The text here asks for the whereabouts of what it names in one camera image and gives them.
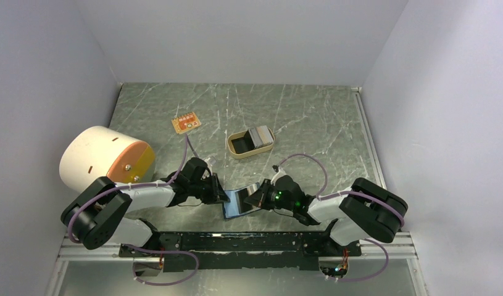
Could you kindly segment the blue leather card holder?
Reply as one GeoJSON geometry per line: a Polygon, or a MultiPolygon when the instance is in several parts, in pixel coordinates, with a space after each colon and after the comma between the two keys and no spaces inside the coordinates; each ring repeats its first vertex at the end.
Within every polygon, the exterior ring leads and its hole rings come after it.
{"type": "Polygon", "coordinates": [[[240,189],[225,191],[230,201],[223,204],[223,219],[230,220],[258,211],[259,208],[244,202],[245,198],[255,193],[258,188],[259,183],[253,183],[240,189]]]}

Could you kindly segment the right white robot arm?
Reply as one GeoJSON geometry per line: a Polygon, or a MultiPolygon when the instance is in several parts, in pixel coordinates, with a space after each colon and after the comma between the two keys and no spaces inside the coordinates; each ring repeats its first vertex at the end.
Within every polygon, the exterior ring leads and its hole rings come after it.
{"type": "Polygon", "coordinates": [[[317,197],[302,191],[286,174],[265,179],[244,203],[261,210],[287,210],[305,226],[328,222],[323,249],[338,255],[354,241],[373,238],[391,243],[404,224],[407,202],[365,179],[357,178],[345,191],[317,197]]]}

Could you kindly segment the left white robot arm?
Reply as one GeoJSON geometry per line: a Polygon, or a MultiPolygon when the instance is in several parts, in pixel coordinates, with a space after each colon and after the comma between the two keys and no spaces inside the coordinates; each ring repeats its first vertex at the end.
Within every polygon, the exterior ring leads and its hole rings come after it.
{"type": "Polygon", "coordinates": [[[115,183],[106,176],[93,181],[61,214],[69,239],[94,250],[111,241],[132,245],[144,256],[155,255],[160,232],[145,218],[127,214],[151,207],[174,207],[194,197],[202,203],[229,202],[216,173],[193,157],[178,171],[149,183],[115,183]]]}

